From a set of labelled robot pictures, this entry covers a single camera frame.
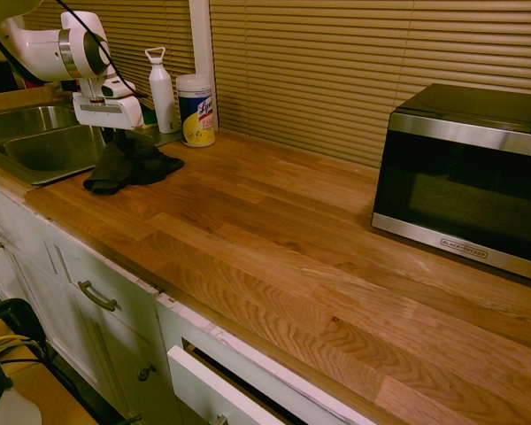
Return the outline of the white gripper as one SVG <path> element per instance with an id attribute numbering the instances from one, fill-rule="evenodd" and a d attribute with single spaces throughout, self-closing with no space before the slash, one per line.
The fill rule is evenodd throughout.
<path id="1" fill-rule="evenodd" d="M 131 142 L 124 129 L 140 128 L 143 125 L 142 109 L 136 97 L 106 98 L 93 102 L 82 93 L 73 93 L 73 108 L 76 119 L 82 125 L 117 128 L 113 139 L 121 149 L 130 149 Z"/>

